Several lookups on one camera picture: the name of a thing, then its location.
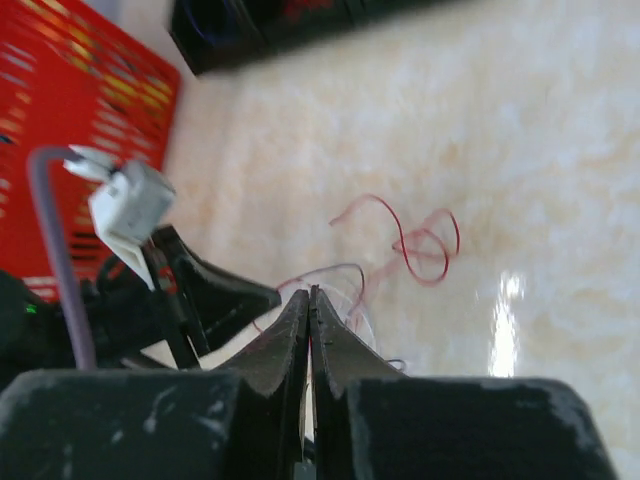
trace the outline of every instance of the white cable connector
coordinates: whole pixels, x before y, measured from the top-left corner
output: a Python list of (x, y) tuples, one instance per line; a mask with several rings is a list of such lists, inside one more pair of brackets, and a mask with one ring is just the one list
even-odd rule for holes
[(115, 171), (114, 157), (91, 147), (71, 146), (83, 160), (65, 160), (82, 178), (104, 182), (89, 197), (96, 235), (131, 270), (155, 290), (142, 245), (171, 207), (176, 193), (165, 177), (139, 160)]

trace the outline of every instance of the perforated red plastic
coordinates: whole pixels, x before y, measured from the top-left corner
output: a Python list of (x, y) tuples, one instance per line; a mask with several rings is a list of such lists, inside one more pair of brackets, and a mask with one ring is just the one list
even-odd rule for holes
[[(0, 0), (0, 269), (57, 299), (26, 159), (44, 144), (91, 145), (161, 168), (176, 69), (80, 0)], [(76, 275), (95, 278), (108, 249), (87, 198), (96, 184), (51, 171)]]

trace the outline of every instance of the gray cable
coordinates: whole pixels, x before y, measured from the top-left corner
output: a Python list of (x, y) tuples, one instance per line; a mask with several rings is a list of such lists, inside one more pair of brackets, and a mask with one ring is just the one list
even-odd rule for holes
[(67, 159), (80, 160), (83, 157), (65, 147), (46, 146), (31, 152), (28, 160), (31, 197), (36, 208), (40, 230), (44, 237), (49, 257), (49, 265), (58, 281), (60, 303), (67, 323), (71, 347), (80, 370), (96, 368), (96, 352), (87, 312), (80, 295), (80, 289), (73, 273), (69, 251), (64, 239), (60, 215), (55, 196), (49, 182), (49, 164)]

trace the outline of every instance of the beige table surface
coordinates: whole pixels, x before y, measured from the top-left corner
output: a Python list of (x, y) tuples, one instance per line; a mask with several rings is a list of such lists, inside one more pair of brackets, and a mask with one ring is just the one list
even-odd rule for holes
[(640, 477), (640, 2), (477, 0), (197, 79), (167, 2), (121, 14), (184, 74), (167, 172), (190, 246), (270, 285), (340, 261), (371, 274), (397, 232), (374, 204), (329, 227), (353, 198), (408, 228), (450, 208), (446, 280), (400, 269), (369, 298), (378, 351), (412, 375), (568, 382)]

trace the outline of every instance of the red crate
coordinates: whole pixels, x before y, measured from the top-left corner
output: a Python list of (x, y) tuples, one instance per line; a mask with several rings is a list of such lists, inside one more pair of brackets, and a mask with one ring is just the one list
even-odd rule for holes
[[(80, 0), (0, 0), (0, 11), (0, 269), (55, 300), (27, 181), (29, 152), (90, 145), (160, 169), (180, 76)], [(110, 254), (87, 206), (97, 184), (61, 163), (51, 178), (74, 270), (94, 279)]]

